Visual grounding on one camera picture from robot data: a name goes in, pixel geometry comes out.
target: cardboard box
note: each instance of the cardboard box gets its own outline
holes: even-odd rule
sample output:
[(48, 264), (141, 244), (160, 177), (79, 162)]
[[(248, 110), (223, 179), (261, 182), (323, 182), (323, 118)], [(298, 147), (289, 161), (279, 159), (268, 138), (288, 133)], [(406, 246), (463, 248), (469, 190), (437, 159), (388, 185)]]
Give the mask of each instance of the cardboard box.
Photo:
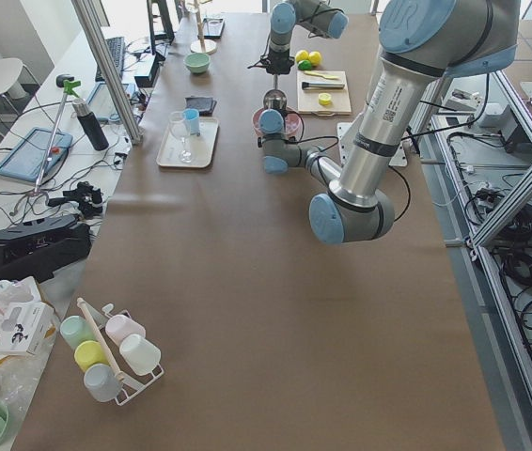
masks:
[(52, 327), (53, 313), (46, 303), (11, 303), (0, 325), (0, 354), (35, 355)]

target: green bowl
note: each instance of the green bowl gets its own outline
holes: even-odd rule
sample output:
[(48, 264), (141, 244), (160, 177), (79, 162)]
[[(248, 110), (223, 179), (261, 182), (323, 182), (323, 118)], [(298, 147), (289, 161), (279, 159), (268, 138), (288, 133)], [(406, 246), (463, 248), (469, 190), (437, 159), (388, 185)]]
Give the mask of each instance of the green bowl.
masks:
[(184, 57), (184, 65), (191, 73), (203, 73), (210, 66), (208, 54), (188, 54)]

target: black cylinder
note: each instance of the black cylinder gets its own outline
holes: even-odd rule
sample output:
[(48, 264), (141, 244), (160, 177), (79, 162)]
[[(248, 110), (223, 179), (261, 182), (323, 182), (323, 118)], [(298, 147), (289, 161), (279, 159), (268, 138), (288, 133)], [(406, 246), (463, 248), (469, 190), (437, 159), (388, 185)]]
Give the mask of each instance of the black cylinder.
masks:
[(90, 144), (95, 150), (106, 150), (109, 147), (105, 133), (95, 117), (95, 114), (90, 111), (84, 99), (74, 99), (71, 103), (78, 116), (78, 121), (82, 125), (82, 130), (85, 131)]

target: green clamp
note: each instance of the green clamp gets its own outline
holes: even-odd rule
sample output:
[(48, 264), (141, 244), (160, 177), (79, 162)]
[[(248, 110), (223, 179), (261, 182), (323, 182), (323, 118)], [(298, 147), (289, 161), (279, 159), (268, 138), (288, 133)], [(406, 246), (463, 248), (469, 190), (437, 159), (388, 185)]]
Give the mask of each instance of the green clamp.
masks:
[(66, 94), (69, 94), (71, 96), (79, 98), (80, 96), (74, 92), (74, 88), (80, 86), (81, 84), (82, 84), (82, 82), (80, 80), (78, 80), (78, 81), (75, 81), (75, 80), (72, 80), (72, 81), (64, 80), (63, 81), (63, 91)]

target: cutting board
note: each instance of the cutting board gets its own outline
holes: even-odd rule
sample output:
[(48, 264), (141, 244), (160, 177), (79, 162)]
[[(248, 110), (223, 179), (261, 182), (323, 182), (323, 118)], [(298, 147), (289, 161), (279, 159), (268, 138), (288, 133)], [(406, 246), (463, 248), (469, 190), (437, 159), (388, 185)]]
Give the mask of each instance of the cutting board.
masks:
[[(306, 75), (302, 71), (297, 71), (297, 109), (300, 113), (312, 113), (315, 115), (350, 115), (352, 106), (350, 105), (350, 91), (348, 81), (343, 70), (317, 70), (317, 72), (327, 75), (336, 75), (339, 80), (325, 80), (322, 77)], [(302, 89), (302, 82), (340, 82), (345, 84), (343, 89)], [(328, 92), (331, 94), (331, 104), (320, 105), (319, 94)]]

